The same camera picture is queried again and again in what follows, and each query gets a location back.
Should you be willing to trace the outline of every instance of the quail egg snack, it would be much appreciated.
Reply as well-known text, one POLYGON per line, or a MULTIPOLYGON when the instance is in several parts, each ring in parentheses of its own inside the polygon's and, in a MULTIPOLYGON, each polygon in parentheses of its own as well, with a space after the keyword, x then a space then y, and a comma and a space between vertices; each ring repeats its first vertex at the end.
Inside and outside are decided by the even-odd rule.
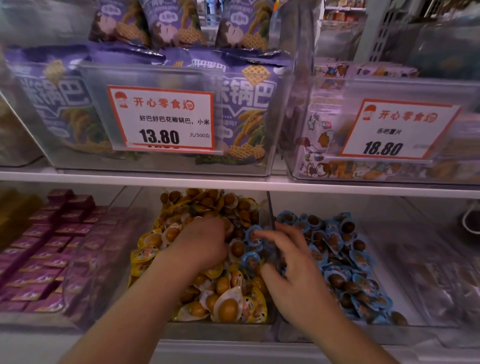
POLYGON ((140 237, 131 253, 129 287, 148 269, 155 256, 175 243, 181 230, 195 218, 221 217, 228 256, 213 269, 199 273, 180 297, 173 321, 211 320, 227 323, 264 323, 271 302, 260 267, 275 257, 253 232, 261 230, 253 198, 223 190, 189 188, 160 196, 163 208, 153 229, 140 237))
MULTIPOLYGON (((300 229, 325 282, 342 310, 351 320, 367 324, 407 326, 405 317, 393 311, 393 302, 373 278, 374 258, 368 253, 367 236, 358 233, 351 213, 330 220, 315 215, 283 211, 277 221, 300 229)), ((288 267, 280 260, 282 275, 288 267)))

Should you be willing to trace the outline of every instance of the cartoon chef logo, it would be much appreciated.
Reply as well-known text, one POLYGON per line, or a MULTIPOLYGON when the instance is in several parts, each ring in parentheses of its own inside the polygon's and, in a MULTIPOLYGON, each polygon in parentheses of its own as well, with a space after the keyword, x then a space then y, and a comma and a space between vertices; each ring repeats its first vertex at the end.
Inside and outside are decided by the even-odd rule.
POLYGON ((365 121, 371 120, 373 117, 373 114, 376 111, 377 111, 377 107, 375 105, 368 105, 363 111, 363 120, 365 121))
POLYGON ((127 95, 124 92, 118 91, 115 93, 115 100, 117 102, 118 107, 128 109, 127 105, 127 95))

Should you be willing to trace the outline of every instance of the finger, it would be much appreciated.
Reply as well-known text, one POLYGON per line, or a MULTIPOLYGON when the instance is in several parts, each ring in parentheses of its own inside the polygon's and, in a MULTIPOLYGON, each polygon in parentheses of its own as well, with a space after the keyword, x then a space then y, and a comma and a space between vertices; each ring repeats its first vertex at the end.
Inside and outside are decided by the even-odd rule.
POLYGON ((287 235, 301 251, 304 253, 310 253, 310 250, 308 249, 308 243, 305 240, 303 233, 299 229, 287 224, 281 224, 279 222, 275 223, 275 229, 287 235))
POLYGON ((291 289, 291 283, 284 279, 271 263, 262 265, 260 274, 275 302, 280 302, 282 297, 285 297, 285 294, 291 289))
POLYGON ((296 245, 281 231, 275 230, 255 230, 253 235, 258 238, 266 238, 275 243, 278 249, 287 254, 297 253, 296 245))

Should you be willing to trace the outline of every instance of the price tag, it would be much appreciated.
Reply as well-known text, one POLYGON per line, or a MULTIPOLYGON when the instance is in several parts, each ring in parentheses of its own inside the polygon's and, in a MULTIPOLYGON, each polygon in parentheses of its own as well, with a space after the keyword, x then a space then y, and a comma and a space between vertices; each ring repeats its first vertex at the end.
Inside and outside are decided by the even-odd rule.
POLYGON ((366 98, 341 155, 427 159, 459 112, 458 105, 366 98))
POLYGON ((127 149, 215 148, 212 92, 109 85, 108 93, 127 149))

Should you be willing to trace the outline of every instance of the rice cracker snack bag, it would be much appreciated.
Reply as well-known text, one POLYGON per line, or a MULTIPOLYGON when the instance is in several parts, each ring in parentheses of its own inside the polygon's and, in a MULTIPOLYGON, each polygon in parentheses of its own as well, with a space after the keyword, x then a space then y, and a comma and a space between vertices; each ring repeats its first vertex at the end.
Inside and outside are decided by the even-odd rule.
POLYGON ((150 48, 148 25, 138 0, 99 0, 98 5, 88 39, 150 48))
POLYGON ((78 70, 87 56, 83 44, 5 50, 9 69, 48 130, 73 149, 111 155, 115 152, 78 70))
POLYGON ((225 74, 221 102, 223 125, 215 128, 225 154, 231 158, 200 156, 197 163, 251 164, 265 157, 265 118, 280 76, 290 61, 239 58, 226 52, 190 49, 192 66, 220 68, 225 74))
POLYGON ((205 45, 195 0, 140 0, 152 35, 153 49, 205 45))
POLYGON ((266 51, 272 0, 227 0, 216 35, 216 48, 247 48, 266 51))

